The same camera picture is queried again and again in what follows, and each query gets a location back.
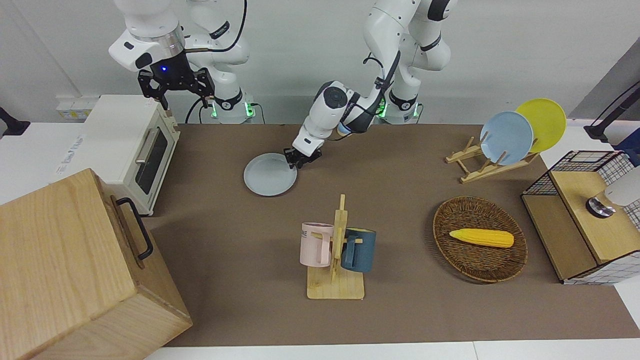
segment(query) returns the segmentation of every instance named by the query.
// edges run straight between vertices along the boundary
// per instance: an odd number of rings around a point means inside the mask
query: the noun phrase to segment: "yellow plate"
[[[533,129],[533,138],[537,141],[531,152],[541,152],[553,147],[566,129],[566,115],[555,101],[532,99],[520,105],[516,112],[527,118]]]

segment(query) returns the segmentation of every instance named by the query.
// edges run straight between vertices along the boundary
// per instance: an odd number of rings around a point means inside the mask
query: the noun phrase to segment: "mug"
[[[329,266],[333,225],[318,222],[302,223],[300,263],[314,268]]]
[[[347,244],[342,247],[340,265],[346,270],[369,272],[373,266],[373,251],[376,247],[376,232],[348,227],[344,233]]]

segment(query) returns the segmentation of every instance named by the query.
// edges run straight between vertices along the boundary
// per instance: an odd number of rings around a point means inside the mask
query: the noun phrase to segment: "wooden mug holder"
[[[333,222],[331,264],[324,268],[307,267],[307,297],[310,299],[364,299],[362,272],[345,270],[340,265],[347,229],[344,201],[345,195],[341,194],[340,208],[335,211]]]
[[[530,152],[529,154],[527,154],[527,156],[525,156],[524,159],[518,161],[517,163],[511,165],[500,165],[500,162],[504,159],[505,156],[507,156],[507,152],[504,151],[496,162],[492,162],[490,159],[487,159],[479,170],[473,172],[469,171],[462,160],[475,158],[476,156],[484,157],[481,145],[486,140],[487,135],[489,135],[488,131],[484,133],[482,139],[480,139],[480,142],[478,142],[477,145],[471,145],[475,138],[474,136],[471,136],[464,149],[458,152],[452,151],[451,155],[447,156],[444,159],[447,164],[457,163],[460,168],[462,168],[462,171],[465,172],[465,175],[460,178],[461,183],[470,183],[471,181],[484,179],[486,177],[490,177],[502,172],[526,166],[539,155],[539,153],[537,152]]]

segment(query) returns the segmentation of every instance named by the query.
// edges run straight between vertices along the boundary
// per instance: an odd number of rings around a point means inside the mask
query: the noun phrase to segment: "woven tray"
[[[465,243],[449,236],[464,227],[508,231],[510,248]],[[433,237],[444,258],[461,273],[484,282],[505,281],[518,275],[527,263],[527,242],[522,230],[498,205],[479,197],[461,196],[440,205],[433,218]]]

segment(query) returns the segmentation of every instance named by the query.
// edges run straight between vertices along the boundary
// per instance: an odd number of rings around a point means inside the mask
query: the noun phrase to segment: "oven handle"
[[[116,205],[121,206],[124,204],[129,204],[131,206],[131,209],[133,210],[133,215],[136,217],[138,226],[140,226],[140,231],[142,232],[142,236],[145,238],[145,242],[147,243],[147,249],[144,250],[140,255],[138,255],[138,259],[144,260],[148,258],[149,255],[151,255],[151,253],[154,251],[154,244],[151,242],[151,238],[149,238],[149,234],[147,233],[145,224],[142,223],[142,218],[140,218],[138,209],[136,209],[136,205],[133,203],[133,201],[128,197],[123,197],[122,199],[116,200]]]
[[[154,144],[158,139],[158,135],[160,134],[160,129],[149,129],[147,132],[147,137],[145,138],[145,143],[142,144],[142,148],[136,157],[136,164],[146,164],[149,160],[149,156],[151,156],[151,150],[154,148]]]

